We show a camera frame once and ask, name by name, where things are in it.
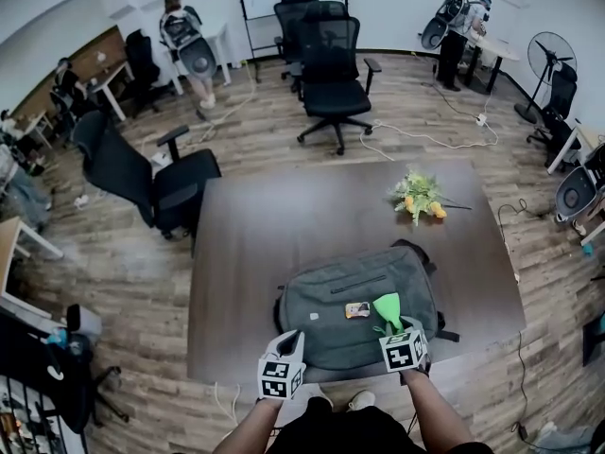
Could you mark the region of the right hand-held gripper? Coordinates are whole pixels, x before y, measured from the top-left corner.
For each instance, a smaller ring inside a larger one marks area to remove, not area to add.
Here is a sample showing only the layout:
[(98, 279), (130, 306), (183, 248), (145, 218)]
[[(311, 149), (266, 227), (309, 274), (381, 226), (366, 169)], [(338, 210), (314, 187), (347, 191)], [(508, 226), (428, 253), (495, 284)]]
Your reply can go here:
[(427, 355), (427, 338), (421, 321), (400, 317), (404, 333), (394, 335), (391, 323), (385, 326), (385, 337), (379, 340), (388, 373), (417, 369)]

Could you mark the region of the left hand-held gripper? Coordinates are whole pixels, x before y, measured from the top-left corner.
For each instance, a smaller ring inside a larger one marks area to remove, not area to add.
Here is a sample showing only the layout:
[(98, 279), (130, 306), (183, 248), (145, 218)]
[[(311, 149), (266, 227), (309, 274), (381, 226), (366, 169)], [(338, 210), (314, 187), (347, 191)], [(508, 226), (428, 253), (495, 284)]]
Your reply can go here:
[[(303, 384), (305, 364), (303, 363), (305, 334), (290, 330), (271, 340), (265, 355), (274, 358), (260, 358), (257, 370), (258, 397), (275, 400), (291, 400)], [(283, 361), (276, 358), (289, 358)]]

